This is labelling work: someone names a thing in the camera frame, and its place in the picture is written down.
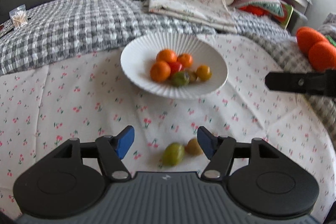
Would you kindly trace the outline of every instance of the orange yarn ball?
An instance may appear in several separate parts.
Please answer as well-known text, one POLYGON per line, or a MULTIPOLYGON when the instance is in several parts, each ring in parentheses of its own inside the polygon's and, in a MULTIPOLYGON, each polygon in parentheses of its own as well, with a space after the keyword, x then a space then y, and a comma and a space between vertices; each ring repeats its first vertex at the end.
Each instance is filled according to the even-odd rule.
POLYGON ((311 29, 311 28, 310 28, 310 27, 307 27, 307 26, 300 27, 300 28, 298 28, 298 30, 296 31, 296 35, 297 35, 300 31, 302 31, 302 30, 308 30, 308 29, 311 29))
POLYGON ((308 60, 311 66, 319 72, 336 69, 336 47, 328 41, 317 42, 309 50, 308 60))
POLYGON ((310 27, 301 27, 296 33, 297 45, 305 56, 308 56, 310 48, 317 42, 328 42, 323 34, 310 27))

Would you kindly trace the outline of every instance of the gray plastic cover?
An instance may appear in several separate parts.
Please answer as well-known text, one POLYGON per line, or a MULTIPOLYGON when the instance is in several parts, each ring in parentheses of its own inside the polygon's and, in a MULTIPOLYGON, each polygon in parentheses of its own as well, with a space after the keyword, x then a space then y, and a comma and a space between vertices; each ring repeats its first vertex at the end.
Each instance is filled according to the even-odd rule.
POLYGON ((66 219, 23 215, 19 224, 318 224, 311 216, 291 220, 263 219, 235 205, 216 183, 196 173, 137 173, 114 183, 89 210, 66 219))

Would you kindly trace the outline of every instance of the cherry tomato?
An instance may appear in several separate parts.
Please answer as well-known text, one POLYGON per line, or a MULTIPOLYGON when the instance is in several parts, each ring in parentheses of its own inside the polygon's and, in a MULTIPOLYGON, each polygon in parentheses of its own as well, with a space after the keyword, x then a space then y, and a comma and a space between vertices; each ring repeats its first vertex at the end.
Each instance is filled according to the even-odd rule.
POLYGON ((196 72, 192 71, 192 70, 185 70, 185 72, 189 75, 189 82, 190 83, 195 83, 197 80, 197 74, 196 72))
POLYGON ((201 81, 207 81, 211 78, 212 72, 210 67, 201 65, 197 68, 196 74, 201 81))
POLYGON ((169 62, 168 65, 170 66, 170 76, 183 70, 183 66, 180 62, 169 62))
POLYGON ((191 139, 184 149, 188 154, 192 156, 199 156, 203 154, 203 150, 198 144, 197 138, 191 139))

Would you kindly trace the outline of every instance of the cherry print tablecloth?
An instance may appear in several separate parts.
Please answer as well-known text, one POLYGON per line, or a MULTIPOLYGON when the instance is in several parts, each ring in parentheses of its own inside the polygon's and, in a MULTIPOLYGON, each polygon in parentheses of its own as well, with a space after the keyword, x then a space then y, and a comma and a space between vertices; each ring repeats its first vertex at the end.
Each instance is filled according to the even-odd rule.
MULTIPOLYGON (((261 137, 317 179, 320 195, 313 216, 323 221, 335 200, 335 151, 312 109, 300 95, 270 92, 263 83, 278 65, 257 44, 234 35, 205 36, 229 69, 225 86, 194 101, 143 92, 123 75, 121 49, 77 56, 36 70, 0 77, 0 210, 15 218, 15 179, 71 137, 94 141, 135 128, 135 142, 123 160, 138 170, 202 172, 204 155, 186 156, 174 168, 160 162, 171 142, 186 144, 205 126, 239 142, 261 137)), ((98 169, 94 160, 85 164, 98 169)), ((235 160, 234 169, 247 164, 235 160)))

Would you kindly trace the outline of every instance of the logo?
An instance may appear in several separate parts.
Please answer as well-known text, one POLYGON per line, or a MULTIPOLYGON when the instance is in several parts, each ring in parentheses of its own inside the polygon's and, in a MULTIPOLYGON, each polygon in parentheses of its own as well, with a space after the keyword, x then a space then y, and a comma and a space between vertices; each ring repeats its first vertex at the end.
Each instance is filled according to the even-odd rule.
POLYGON ((164 177, 162 177, 164 180, 169 180, 171 179, 171 176, 170 175, 165 175, 164 177))

